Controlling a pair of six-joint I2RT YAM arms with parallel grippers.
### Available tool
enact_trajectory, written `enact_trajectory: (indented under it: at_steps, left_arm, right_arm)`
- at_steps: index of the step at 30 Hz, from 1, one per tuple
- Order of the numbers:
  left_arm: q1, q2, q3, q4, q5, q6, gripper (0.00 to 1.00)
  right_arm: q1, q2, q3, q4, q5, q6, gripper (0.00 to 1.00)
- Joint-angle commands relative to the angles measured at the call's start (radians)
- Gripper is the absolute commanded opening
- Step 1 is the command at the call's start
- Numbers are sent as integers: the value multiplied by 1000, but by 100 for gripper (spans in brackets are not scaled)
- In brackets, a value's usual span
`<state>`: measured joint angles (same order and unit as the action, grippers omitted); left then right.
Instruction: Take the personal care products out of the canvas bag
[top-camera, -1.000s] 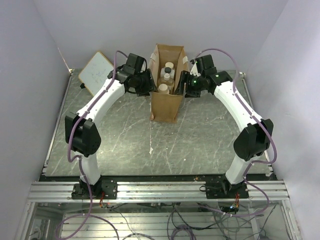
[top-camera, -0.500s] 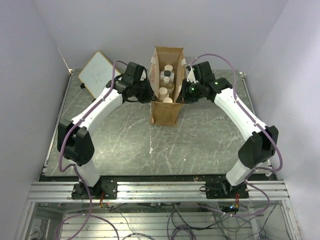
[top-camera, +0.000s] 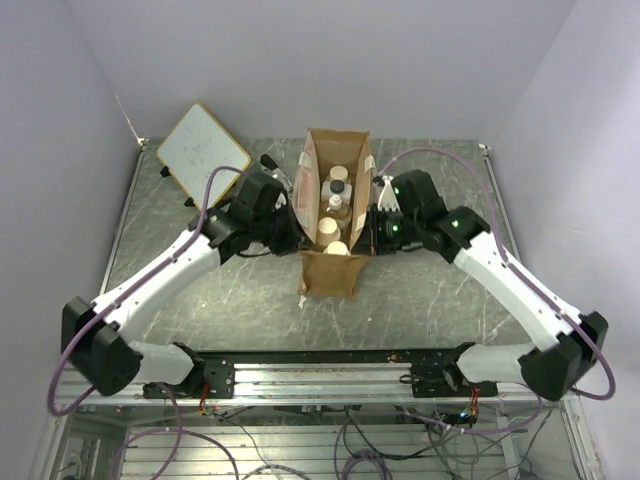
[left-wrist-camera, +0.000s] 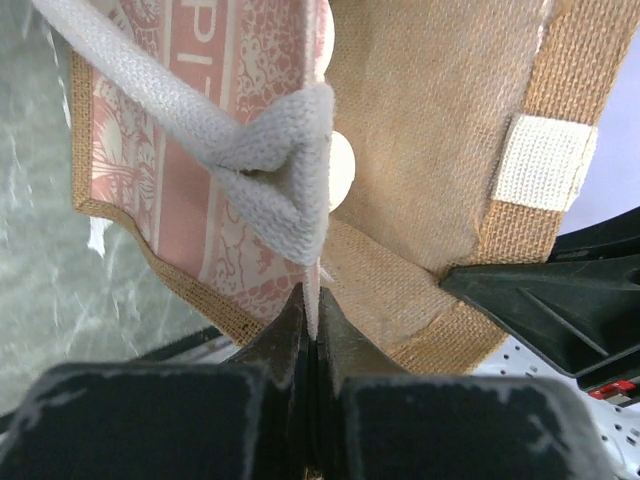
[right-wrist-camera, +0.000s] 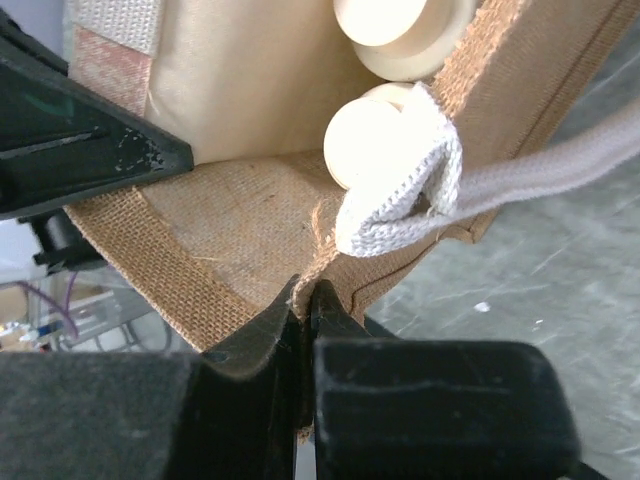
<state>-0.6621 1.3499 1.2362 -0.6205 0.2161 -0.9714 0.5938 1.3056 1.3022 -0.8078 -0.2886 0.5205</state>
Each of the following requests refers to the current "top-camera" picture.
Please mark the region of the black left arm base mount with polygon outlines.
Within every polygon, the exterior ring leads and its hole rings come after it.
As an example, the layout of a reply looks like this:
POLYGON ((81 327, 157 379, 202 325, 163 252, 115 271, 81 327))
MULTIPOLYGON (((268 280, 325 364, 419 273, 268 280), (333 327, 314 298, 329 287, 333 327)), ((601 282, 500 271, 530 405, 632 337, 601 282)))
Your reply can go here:
POLYGON ((203 370, 203 397, 231 399, 235 390, 235 368, 226 361, 207 362, 203 370))

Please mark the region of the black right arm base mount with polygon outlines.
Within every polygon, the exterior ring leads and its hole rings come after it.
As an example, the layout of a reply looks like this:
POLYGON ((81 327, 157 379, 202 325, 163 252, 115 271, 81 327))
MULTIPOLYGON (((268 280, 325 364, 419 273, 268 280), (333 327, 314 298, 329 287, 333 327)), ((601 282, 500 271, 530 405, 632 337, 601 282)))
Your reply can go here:
POLYGON ((445 371, 435 364, 412 364, 399 382, 410 387, 414 398, 444 398, 460 394, 460 388, 452 386, 445 378, 445 371))

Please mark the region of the beige cylinder bottle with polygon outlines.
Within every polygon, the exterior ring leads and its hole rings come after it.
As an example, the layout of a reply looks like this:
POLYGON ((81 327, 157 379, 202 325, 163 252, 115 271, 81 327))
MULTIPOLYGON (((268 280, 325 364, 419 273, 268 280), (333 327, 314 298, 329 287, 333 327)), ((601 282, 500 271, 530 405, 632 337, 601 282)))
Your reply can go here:
POLYGON ((325 248, 341 239, 341 230, 334 218, 324 217, 319 220, 316 233, 316 244, 325 248))

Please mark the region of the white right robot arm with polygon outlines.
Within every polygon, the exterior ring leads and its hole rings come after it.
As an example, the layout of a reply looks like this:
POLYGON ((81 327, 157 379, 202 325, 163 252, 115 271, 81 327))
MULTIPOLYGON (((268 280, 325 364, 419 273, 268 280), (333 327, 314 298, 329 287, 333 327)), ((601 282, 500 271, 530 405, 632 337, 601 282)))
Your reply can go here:
POLYGON ((439 254, 481 284, 528 335, 526 343, 466 342, 448 351, 440 373, 448 393, 463 395, 482 382, 517 383, 557 401, 598 362, 608 321, 544 286, 474 210, 448 209, 428 173, 378 175, 373 183, 366 223, 373 253, 423 248, 439 254))

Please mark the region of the brown canvas bag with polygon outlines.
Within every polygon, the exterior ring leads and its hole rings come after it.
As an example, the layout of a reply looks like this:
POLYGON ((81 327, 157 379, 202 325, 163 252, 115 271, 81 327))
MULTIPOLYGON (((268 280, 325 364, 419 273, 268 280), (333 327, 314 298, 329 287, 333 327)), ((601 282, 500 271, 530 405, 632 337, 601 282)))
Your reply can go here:
POLYGON ((292 197, 307 238, 302 247, 300 291, 353 298, 371 249, 356 252, 367 237, 365 222, 376 175, 367 132, 308 130, 292 197))

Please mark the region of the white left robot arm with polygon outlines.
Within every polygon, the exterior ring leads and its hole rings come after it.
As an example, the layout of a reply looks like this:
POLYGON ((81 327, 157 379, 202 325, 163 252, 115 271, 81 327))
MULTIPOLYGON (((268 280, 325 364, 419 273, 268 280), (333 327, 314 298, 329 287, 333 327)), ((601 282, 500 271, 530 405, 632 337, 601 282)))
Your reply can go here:
POLYGON ((112 396, 142 382, 147 396, 233 394, 233 370, 203 359, 180 344, 149 344, 141 336, 172 297, 206 273, 260 243, 273 255, 301 245, 302 232, 284 185, 258 171, 221 208, 197 214, 158 257, 120 286, 62 312, 61 354, 90 384, 90 393, 112 396))

